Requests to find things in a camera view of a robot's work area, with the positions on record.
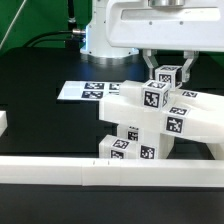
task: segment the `white rectangular block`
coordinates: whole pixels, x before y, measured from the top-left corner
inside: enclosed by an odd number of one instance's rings
[[[130,97],[137,104],[137,102],[141,102],[141,86],[141,82],[125,81],[120,86],[120,95]],[[170,98],[175,99],[183,106],[187,105],[195,109],[224,110],[223,96],[176,89],[176,91],[170,92]]]
[[[121,186],[222,187],[222,161],[121,160]]]
[[[82,165],[82,185],[120,185],[120,160],[86,160]]]
[[[224,160],[224,144],[207,144],[215,160]]]
[[[6,112],[0,111],[0,136],[3,134],[7,126]]]
[[[160,132],[165,115],[143,108],[123,96],[107,95],[100,100],[100,120]]]
[[[82,162],[74,158],[0,156],[0,183],[82,185]]]
[[[168,141],[160,145],[142,144],[128,141],[115,136],[107,135],[99,145],[100,158],[116,159],[166,159],[168,152]]]
[[[142,82],[126,80],[120,85],[120,96],[129,97],[134,104],[141,105],[142,85]]]

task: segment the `black table surface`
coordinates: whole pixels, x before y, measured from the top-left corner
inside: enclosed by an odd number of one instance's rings
[[[183,63],[182,57],[168,55],[159,61]],[[203,61],[212,63],[202,58],[194,71]],[[143,82],[146,74],[142,60],[108,68],[81,61],[78,52],[65,49],[10,50],[0,58],[0,109],[7,111],[9,125],[0,138],[0,154],[97,157],[99,141],[114,134],[116,126],[98,120],[97,102],[58,102],[64,82]],[[203,82],[200,88],[208,89]],[[192,87],[197,88],[195,82],[186,86]],[[219,82],[212,89],[221,87]],[[202,144],[177,141],[180,147],[171,158],[210,158]],[[224,189],[0,185],[1,224],[221,224],[223,208]]]

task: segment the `white cube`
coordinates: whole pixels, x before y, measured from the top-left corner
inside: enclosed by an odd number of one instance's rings
[[[165,132],[174,136],[183,135],[185,119],[189,111],[188,108],[180,106],[170,107],[166,112]]]
[[[181,66],[163,65],[155,70],[155,80],[171,84],[171,91],[182,86]]]
[[[149,80],[142,85],[142,106],[160,110],[167,105],[170,95],[170,84]]]
[[[138,128],[120,124],[117,126],[117,137],[138,141]]]

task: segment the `stacked blocks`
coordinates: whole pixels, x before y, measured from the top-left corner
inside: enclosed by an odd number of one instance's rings
[[[158,159],[158,149],[136,141],[107,135],[99,145],[100,158]]]
[[[100,119],[119,125],[117,137],[107,135],[100,143],[100,158],[167,158],[173,147],[174,137],[160,133],[160,121],[165,119],[165,114],[157,111],[168,104],[169,89],[169,83],[155,80],[149,80],[141,86],[136,82],[126,81],[120,87],[121,96],[116,99],[108,96],[101,100]]]
[[[181,66],[163,65],[155,70],[155,80],[171,84],[171,91],[182,86]]]
[[[170,84],[149,80],[142,86],[143,107],[160,110],[169,100]]]

